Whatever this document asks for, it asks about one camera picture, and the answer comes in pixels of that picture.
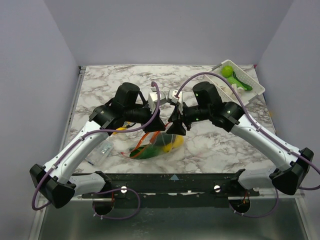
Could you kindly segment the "yellow round lemon toy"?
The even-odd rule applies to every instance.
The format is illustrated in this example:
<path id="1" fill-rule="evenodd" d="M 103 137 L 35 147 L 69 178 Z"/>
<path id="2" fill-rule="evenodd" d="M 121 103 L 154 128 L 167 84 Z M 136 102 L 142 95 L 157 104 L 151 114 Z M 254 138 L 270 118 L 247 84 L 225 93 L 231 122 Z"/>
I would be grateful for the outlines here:
<path id="1" fill-rule="evenodd" d="M 184 144 L 184 137 L 182 135 L 175 135 L 175 139 L 172 142 L 172 147 L 177 149 Z"/>

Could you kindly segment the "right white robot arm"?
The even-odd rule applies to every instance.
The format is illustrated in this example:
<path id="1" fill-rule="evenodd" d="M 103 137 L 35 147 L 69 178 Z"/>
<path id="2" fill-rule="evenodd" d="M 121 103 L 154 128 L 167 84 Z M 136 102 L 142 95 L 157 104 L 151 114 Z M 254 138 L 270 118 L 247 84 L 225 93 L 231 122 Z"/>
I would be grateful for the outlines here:
<path id="1" fill-rule="evenodd" d="M 167 101 L 174 106 L 169 118 L 169 134 L 186 135 L 194 122 L 209 120 L 211 123 L 247 141 L 274 164 L 273 167 L 244 170 L 230 183 L 230 191 L 241 196 L 253 188 L 276 188 L 293 196 L 299 189 L 314 153 L 307 147 L 299 149 L 268 131 L 257 121 L 251 122 L 243 108 L 233 102 L 222 101 L 214 84 L 203 81 L 193 88 L 197 105 L 187 106 L 183 94 L 170 90 Z"/>

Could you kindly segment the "yellow corn toy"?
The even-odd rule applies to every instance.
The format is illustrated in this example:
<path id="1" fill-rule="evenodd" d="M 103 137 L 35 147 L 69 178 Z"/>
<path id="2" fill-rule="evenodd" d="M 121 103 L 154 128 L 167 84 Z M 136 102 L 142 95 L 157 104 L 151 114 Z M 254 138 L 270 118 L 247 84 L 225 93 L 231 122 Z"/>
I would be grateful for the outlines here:
<path id="1" fill-rule="evenodd" d="M 174 145 L 172 143 L 169 143 L 169 144 L 163 146 L 163 148 L 162 148 L 164 153 L 170 153 L 174 149 L 175 149 L 175 147 L 174 147 Z"/>

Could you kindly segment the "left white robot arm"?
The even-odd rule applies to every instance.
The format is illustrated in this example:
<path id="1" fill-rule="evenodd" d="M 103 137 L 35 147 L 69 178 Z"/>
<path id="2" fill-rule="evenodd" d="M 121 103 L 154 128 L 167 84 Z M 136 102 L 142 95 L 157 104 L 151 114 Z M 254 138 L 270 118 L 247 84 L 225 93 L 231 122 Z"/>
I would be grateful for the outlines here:
<path id="1" fill-rule="evenodd" d="M 104 198 L 110 194 L 111 185 L 105 174 L 95 172 L 72 178 L 80 163 L 101 142 L 112 133 L 120 133 L 125 122 L 140 124 L 136 129 L 146 133 L 164 131 L 165 125 L 160 118 L 161 91 L 156 82 L 152 82 L 152 92 L 141 104 L 136 100 L 143 94 L 140 88 L 130 82 L 121 84 L 116 94 L 107 103 L 94 108 L 79 133 L 54 158 L 44 165 L 35 164 L 30 175 L 35 192 L 41 193 L 55 208 L 65 206 L 73 197 L 86 193 L 96 193 Z"/>

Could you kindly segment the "dark green avocado toy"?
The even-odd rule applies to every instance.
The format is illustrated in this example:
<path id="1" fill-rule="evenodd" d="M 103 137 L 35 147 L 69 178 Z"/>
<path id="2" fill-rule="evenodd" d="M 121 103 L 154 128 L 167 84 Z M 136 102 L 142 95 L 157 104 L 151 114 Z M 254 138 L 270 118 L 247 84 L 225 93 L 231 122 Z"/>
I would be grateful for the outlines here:
<path id="1" fill-rule="evenodd" d="M 154 141 L 153 141 L 153 145 L 155 146 L 166 146 L 168 144 L 170 144 L 174 139 L 174 135 L 173 134 L 167 134 L 166 132 L 161 132 L 160 134 L 158 134 Z"/>

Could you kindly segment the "white green bok choy toy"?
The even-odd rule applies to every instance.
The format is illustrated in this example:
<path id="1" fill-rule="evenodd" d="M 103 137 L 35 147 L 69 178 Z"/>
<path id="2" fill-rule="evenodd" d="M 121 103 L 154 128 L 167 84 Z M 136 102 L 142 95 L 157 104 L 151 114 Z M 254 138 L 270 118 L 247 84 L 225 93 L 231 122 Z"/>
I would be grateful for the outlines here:
<path id="1" fill-rule="evenodd" d="M 160 146 L 156 145 L 143 145 L 136 149 L 133 149 L 130 154 L 130 159 L 136 159 L 136 160 L 145 160 L 150 159 L 153 157 L 157 157 L 159 155 L 162 155 L 163 149 Z"/>

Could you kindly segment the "clear zip bag orange zipper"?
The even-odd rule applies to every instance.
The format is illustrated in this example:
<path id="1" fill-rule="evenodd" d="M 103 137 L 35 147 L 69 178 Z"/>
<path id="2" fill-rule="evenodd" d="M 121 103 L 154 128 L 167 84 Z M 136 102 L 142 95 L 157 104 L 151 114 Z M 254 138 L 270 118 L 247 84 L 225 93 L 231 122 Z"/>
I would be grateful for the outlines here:
<path id="1" fill-rule="evenodd" d="M 121 152 L 125 158 L 133 160 L 147 160 L 172 153 L 184 144 L 184 137 L 157 131 L 144 134 L 136 145 Z"/>

